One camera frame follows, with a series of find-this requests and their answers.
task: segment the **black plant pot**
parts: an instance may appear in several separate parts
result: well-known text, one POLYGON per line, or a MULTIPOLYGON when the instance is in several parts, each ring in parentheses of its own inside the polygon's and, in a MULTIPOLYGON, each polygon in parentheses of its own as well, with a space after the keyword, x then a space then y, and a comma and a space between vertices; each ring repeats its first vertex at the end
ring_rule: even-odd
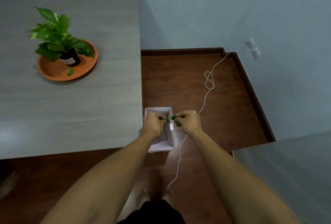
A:
POLYGON ((69 49, 68 52, 61 51, 61 56, 59 58, 70 67, 75 67, 81 62, 75 49, 69 49))

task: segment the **foot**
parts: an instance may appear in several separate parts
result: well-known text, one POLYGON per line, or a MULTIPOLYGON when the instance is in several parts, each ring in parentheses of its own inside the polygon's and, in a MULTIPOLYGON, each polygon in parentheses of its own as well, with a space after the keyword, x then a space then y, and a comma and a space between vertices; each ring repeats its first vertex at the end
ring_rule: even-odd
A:
POLYGON ((0 183, 0 199, 5 197, 15 187, 19 176, 13 172, 8 178, 0 183))
POLYGON ((148 190, 145 188, 137 197, 137 209, 139 210, 146 201, 151 201, 151 197, 149 196, 148 190))
POLYGON ((168 202, 170 206, 173 206, 173 192, 168 187, 164 190, 162 199, 168 202))

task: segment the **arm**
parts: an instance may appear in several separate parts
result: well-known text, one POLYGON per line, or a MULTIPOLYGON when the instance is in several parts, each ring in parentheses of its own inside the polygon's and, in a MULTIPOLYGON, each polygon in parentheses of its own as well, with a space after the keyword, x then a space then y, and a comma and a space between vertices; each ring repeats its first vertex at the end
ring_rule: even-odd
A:
POLYGON ((203 132, 196 111, 183 111, 175 121, 196 142, 216 189, 234 223, 301 223, 265 183, 251 174, 203 132))
POLYGON ((151 144, 163 131, 163 115, 144 117, 140 137, 83 175, 46 215, 42 224, 115 223, 130 195, 151 144))

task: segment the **forearm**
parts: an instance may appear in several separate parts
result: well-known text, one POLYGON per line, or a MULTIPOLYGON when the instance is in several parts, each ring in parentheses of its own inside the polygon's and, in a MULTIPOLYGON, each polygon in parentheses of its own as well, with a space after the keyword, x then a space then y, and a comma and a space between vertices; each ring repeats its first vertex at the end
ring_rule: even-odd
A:
POLYGON ((292 210, 260 179, 201 129, 190 136, 234 223, 299 223, 292 210))
POLYGON ((156 136, 145 134, 82 176, 42 223, 115 223, 156 136))

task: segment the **terracotta saucer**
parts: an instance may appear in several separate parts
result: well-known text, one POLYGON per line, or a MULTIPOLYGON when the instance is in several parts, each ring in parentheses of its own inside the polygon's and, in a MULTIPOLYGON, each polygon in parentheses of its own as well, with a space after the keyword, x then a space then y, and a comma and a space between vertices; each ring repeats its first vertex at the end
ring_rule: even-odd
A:
POLYGON ((39 72, 46 78, 55 80, 55 81, 68 81, 79 78, 84 74, 88 73, 91 70, 98 60, 98 51, 94 45, 88 41, 84 42, 90 46, 91 52, 94 55, 92 57, 86 57, 84 55, 78 55, 81 60, 81 63, 75 67, 72 67, 74 73, 71 76, 67 76, 67 70, 70 68, 60 59, 57 59, 55 62, 49 61, 46 57, 40 56, 38 61, 39 72))

